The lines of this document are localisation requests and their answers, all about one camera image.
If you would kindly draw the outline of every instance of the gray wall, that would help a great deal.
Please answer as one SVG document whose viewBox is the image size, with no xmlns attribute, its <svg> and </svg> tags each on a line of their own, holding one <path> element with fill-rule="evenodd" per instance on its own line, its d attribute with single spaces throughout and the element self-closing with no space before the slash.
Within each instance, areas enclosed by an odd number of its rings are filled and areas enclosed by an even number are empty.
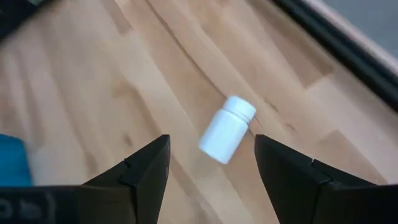
<svg viewBox="0 0 398 224">
<path fill-rule="evenodd" d="M 398 58 L 398 0 L 323 0 Z"/>
</svg>

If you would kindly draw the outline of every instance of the blue object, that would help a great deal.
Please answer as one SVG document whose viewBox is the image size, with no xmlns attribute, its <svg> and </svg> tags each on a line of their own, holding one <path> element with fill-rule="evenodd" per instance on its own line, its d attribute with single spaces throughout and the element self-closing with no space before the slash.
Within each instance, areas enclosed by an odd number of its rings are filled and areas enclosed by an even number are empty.
<svg viewBox="0 0 398 224">
<path fill-rule="evenodd" d="M 24 142 L 0 134 L 0 187 L 31 187 Z"/>
</svg>

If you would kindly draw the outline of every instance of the wood grain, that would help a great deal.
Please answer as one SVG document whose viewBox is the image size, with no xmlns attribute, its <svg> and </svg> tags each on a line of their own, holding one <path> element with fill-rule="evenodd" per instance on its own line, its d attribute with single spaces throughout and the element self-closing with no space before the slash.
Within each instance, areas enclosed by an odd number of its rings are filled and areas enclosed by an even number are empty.
<svg viewBox="0 0 398 224">
<path fill-rule="evenodd" d="M 398 182 L 397 116 L 267 1 L 63 0 L 0 51 L 0 133 L 26 142 L 37 185 L 81 184 L 160 134 L 159 223 L 278 223 L 255 134 Z M 222 166 L 197 144 L 229 95 L 257 114 Z"/>
</svg>

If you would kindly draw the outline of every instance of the plastic bottle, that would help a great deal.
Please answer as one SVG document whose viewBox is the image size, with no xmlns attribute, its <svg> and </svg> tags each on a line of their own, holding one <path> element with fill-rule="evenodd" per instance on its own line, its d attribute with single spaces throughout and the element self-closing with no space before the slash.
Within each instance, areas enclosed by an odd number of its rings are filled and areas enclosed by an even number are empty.
<svg viewBox="0 0 398 224">
<path fill-rule="evenodd" d="M 199 148 L 213 159 L 227 164 L 255 114 L 253 105 L 237 96 L 230 96 L 211 120 Z"/>
</svg>

